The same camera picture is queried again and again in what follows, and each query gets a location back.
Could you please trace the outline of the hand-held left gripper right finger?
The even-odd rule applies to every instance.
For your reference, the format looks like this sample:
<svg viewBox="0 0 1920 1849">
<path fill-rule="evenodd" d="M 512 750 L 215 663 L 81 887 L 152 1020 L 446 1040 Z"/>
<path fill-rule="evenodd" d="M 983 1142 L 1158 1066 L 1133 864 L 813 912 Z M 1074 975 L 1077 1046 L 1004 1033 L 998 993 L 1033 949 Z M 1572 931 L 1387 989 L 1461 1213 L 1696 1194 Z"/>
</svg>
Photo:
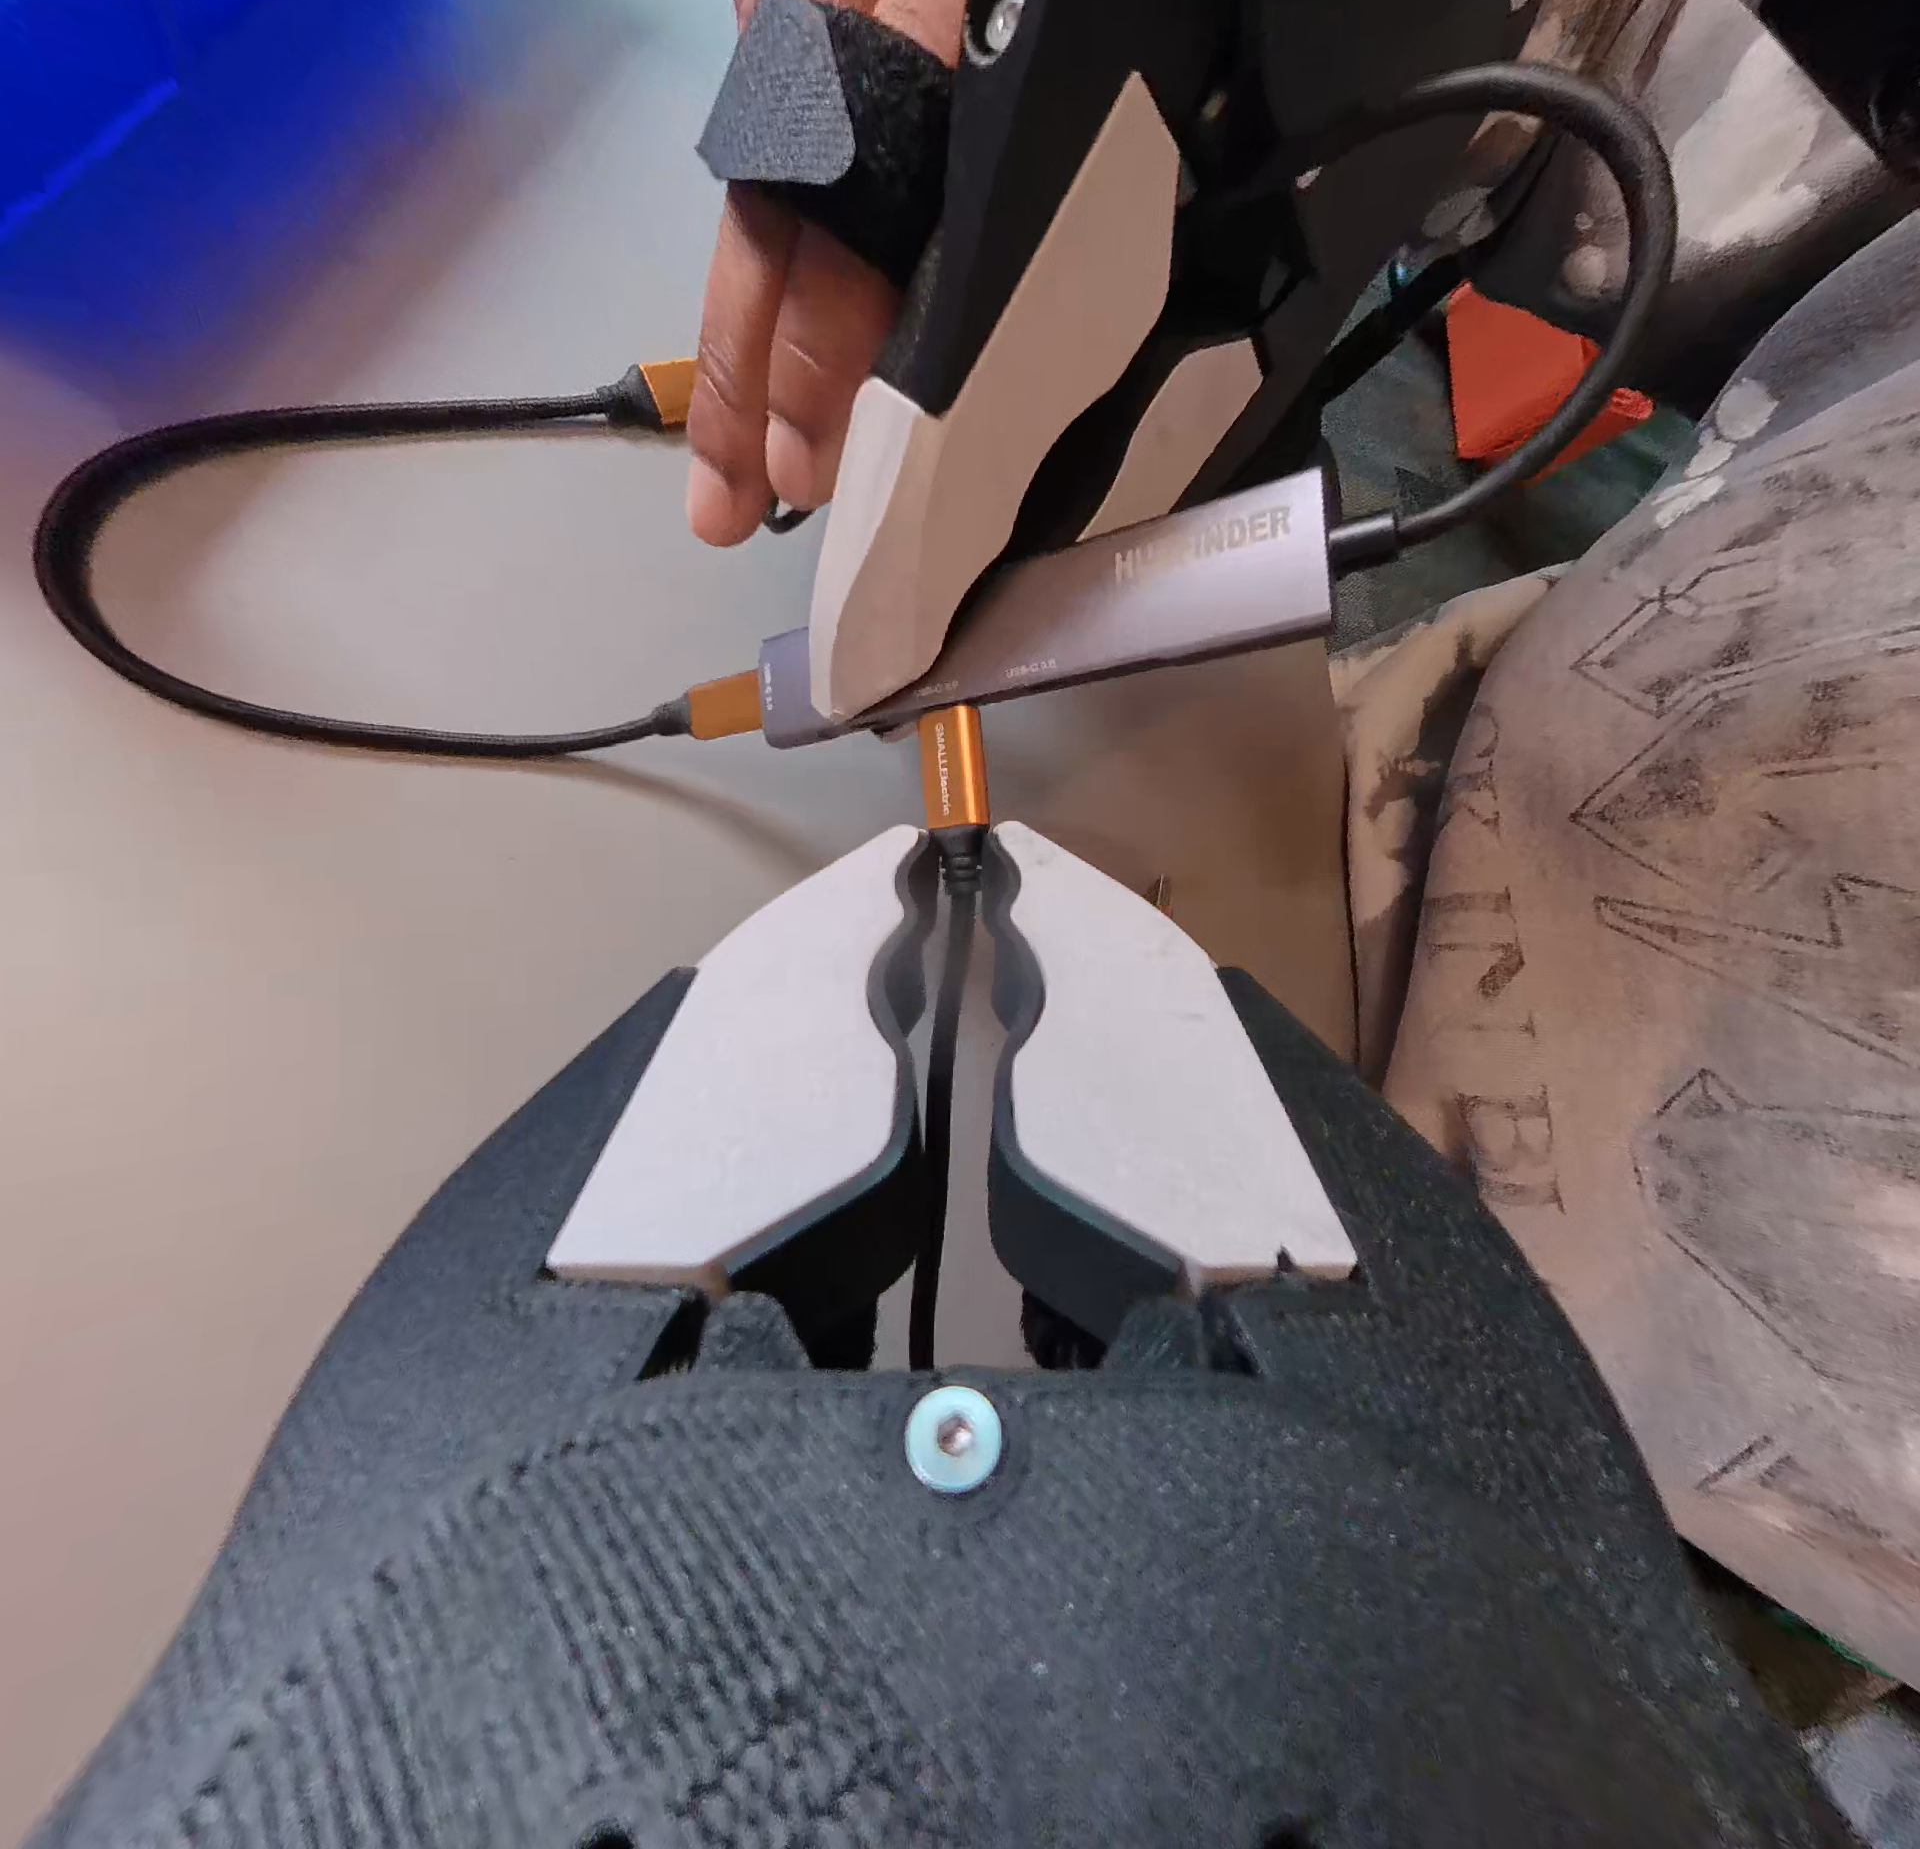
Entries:
<svg viewBox="0 0 1920 1849">
<path fill-rule="evenodd" d="M 1232 986 L 1139 891 L 1021 821 L 983 850 L 1004 1026 L 989 1236 L 1035 1301 L 1343 1283 L 1353 1243 Z"/>
</svg>

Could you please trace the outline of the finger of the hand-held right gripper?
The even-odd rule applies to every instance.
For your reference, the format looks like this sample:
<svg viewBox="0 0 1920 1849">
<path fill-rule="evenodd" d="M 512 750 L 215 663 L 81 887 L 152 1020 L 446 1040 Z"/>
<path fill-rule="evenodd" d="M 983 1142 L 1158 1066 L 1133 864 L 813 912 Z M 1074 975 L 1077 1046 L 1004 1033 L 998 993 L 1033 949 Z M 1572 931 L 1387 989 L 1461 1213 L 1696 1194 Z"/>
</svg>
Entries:
<svg viewBox="0 0 1920 1849">
<path fill-rule="evenodd" d="M 1264 386 L 1249 337 L 1179 358 L 1145 405 L 1112 484 L 1112 528 L 1137 528 L 1176 509 L 1216 446 Z"/>
<path fill-rule="evenodd" d="M 954 405 L 860 386 L 813 575 L 818 714 L 848 722 L 939 659 L 1047 448 L 1158 321 L 1176 187 L 1179 146 L 1129 72 Z"/>
</svg>

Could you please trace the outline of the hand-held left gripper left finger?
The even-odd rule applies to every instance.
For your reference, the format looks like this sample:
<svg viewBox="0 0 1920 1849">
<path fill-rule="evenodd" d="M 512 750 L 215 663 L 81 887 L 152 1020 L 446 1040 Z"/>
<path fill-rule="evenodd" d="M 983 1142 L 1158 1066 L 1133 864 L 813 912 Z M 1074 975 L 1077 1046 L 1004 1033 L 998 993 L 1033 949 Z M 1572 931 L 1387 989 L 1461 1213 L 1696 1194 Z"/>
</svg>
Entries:
<svg viewBox="0 0 1920 1849">
<path fill-rule="evenodd" d="M 923 941 L 939 864 L 894 826 L 707 951 L 580 1190 L 557 1280 L 877 1301 L 921 1230 Z"/>
</svg>

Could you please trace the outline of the grey usb hub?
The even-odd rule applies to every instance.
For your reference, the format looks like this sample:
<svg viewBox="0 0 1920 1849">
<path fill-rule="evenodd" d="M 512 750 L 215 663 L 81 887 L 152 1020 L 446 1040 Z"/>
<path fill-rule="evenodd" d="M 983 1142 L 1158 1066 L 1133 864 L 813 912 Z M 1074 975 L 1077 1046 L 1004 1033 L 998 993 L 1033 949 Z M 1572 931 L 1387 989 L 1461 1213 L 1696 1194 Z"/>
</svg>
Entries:
<svg viewBox="0 0 1920 1849">
<path fill-rule="evenodd" d="M 807 630 L 760 648 L 760 732 L 802 750 L 923 711 L 1060 692 L 1327 635 L 1327 472 L 1267 482 L 1169 517 L 988 571 L 930 670 L 854 717 L 810 699 Z"/>
</svg>

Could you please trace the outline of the blue plastic bin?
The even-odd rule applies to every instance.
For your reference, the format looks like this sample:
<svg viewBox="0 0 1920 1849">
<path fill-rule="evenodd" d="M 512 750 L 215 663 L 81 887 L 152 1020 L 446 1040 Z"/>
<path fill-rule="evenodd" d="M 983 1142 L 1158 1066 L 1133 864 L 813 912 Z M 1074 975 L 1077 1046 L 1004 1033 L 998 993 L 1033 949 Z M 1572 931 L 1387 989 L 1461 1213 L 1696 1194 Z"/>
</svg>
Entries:
<svg viewBox="0 0 1920 1849">
<path fill-rule="evenodd" d="M 146 425 L 303 337 L 413 211 L 501 0 L 253 0 L 4 198 L 4 428 Z"/>
</svg>

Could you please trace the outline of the person's right hand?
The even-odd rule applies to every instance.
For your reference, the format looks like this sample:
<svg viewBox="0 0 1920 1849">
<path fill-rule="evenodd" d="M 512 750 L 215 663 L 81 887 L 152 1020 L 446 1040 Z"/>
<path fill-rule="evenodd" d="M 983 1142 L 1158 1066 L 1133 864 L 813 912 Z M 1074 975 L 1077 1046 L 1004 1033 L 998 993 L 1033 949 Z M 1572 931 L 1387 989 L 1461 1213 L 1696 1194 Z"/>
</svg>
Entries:
<svg viewBox="0 0 1920 1849">
<path fill-rule="evenodd" d="M 966 0 L 824 4 L 959 59 Z M 738 29 L 754 7 L 734 0 Z M 828 500 L 854 394 L 894 318 L 900 292 L 850 249 L 762 192 L 729 191 L 687 410 L 687 522 L 698 541 L 750 541 L 772 500 L 794 511 Z"/>
</svg>

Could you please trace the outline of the orange red plastic piece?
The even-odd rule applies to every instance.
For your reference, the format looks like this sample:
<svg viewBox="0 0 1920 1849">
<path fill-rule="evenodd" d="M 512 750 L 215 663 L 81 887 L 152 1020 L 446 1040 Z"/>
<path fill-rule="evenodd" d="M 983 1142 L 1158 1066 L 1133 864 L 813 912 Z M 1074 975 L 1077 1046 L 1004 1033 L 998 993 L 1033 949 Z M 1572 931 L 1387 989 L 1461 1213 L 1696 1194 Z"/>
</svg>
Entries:
<svg viewBox="0 0 1920 1849">
<path fill-rule="evenodd" d="M 1537 435 L 1598 364 L 1600 344 L 1459 286 L 1447 299 L 1454 455 L 1494 467 Z"/>
</svg>

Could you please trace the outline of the person's grey printed clothing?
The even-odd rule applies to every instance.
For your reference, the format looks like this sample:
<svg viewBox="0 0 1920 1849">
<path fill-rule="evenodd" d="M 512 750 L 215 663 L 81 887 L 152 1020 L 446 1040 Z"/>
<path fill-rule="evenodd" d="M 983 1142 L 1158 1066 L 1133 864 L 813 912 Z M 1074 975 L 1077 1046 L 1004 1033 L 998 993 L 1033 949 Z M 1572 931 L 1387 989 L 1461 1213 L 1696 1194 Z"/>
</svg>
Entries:
<svg viewBox="0 0 1920 1849">
<path fill-rule="evenodd" d="M 1334 662 L 1362 1063 L 1712 1564 L 1917 1694 L 1917 0 L 1547 0 L 1688 446 Z"/>
</svg>

